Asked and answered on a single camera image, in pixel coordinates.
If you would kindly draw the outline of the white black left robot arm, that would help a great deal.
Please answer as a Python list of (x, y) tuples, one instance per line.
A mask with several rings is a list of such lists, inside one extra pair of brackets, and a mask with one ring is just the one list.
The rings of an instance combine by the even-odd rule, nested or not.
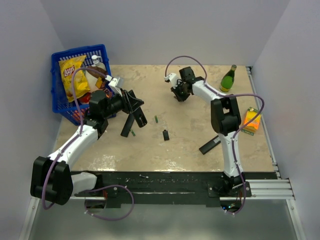
[(144, 127), (147, 119), (141, 109), (143, 104), (144, 101), (136, 98), (132, 90), (121, 89), (111, 98), (102, 90), (94, 91), (83, 124), (73, 136), (49, 156), (39, 156), (33, 162), (31, 196), (58, 205), (66, 204), (70, 197), (84, 191), (99, 196), (104, 184), (97, 175), (90, 172), (72, 174), (71, 168), (83, 152), (105, 133), (112, 115), (122, 111), (134, 117), (139, 127)]

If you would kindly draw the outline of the black battery cover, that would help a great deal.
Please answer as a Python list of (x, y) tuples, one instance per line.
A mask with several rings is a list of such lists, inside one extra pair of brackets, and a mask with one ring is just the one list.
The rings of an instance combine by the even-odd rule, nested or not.
[(164, 141), (168, 141), (170, 139), (169, 132), (165, 129), (162, 131)]

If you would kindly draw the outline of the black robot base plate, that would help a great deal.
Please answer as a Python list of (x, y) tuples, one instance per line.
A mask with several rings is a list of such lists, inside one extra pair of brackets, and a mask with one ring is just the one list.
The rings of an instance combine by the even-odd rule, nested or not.
[(83, 191), (77, 197), (106, 197), (107, 207), (122, 204), (145, 205), (205, 205), (220, 207), (223, 197), (250, 197), (249, 180), (274, 180), (274, 172), (246, 172), (247, 191), (239, 185), (222, 188), (222, 172), (196, 171), (97, 171), (94, 192)]

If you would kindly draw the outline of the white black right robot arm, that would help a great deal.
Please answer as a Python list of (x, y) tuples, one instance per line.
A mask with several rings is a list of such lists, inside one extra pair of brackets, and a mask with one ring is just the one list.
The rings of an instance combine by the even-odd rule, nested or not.
[(230, 197), (235, 196), (245, 182), (241, 166), (238, 135), (241, 116), (236, 97), (227, 96), (205, 83), (201, 76), (196, 77), (191, 67), (182, 68), (180, 75), (170, 73), (164, 81), (171, 84), (171, 91), (179, 102), (195, 95), (210, 104), (210, 120), (213, 130), (220, 139), (224, 169), (221, 188)]

